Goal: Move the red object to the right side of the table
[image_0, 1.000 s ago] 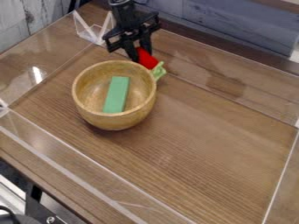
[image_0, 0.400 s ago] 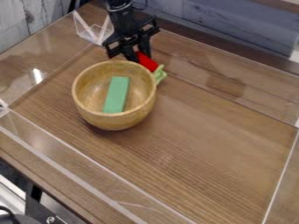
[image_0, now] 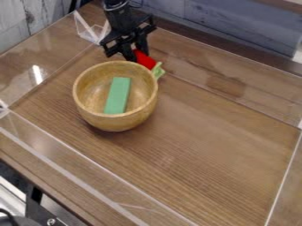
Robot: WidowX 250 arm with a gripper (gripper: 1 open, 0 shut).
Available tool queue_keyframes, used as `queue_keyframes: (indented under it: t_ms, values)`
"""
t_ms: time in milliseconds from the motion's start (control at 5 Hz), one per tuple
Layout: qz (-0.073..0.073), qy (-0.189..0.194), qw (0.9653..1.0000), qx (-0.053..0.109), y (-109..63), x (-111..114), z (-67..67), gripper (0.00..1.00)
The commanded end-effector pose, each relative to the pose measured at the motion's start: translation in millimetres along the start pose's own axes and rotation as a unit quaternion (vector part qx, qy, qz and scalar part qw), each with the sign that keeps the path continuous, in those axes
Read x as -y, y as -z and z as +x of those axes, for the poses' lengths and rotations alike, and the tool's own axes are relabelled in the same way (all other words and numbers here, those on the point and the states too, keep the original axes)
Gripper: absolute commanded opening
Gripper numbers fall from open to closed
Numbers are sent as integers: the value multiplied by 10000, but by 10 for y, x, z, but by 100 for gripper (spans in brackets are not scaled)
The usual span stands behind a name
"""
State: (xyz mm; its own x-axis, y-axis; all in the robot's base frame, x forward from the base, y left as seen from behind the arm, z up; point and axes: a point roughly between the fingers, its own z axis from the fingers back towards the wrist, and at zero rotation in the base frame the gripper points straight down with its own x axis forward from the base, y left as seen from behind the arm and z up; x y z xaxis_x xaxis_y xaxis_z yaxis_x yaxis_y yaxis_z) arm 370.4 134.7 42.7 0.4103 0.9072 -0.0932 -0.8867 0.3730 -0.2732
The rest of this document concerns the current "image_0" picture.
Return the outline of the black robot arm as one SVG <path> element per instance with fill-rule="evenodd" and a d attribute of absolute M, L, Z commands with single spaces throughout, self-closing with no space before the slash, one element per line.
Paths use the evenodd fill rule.
<path fill-rule="evenodd" d="M 98 42 L 105 56 L 120 53 L 126 61 L 134 62 L 132 47 L 148 55 L 146 36 L 156 30 L 153 15 L 133 15 L 129 0 L 104 0 L 102 8 L 110 26 L 109 33 Z"/>

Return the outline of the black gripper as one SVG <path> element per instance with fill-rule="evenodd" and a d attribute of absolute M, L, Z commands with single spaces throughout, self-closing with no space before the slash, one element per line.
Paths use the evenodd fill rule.
<path fill-rule="evenodd" d="M 110 32 L 100 41 L 105 56 L 120 53 L 126 61 L 136 61 L 134 49 L 148 55 L 146 36 L 156 30 L 153 15 L 134 17 L 134 23 L 125 31 L 110 26 Z"/>

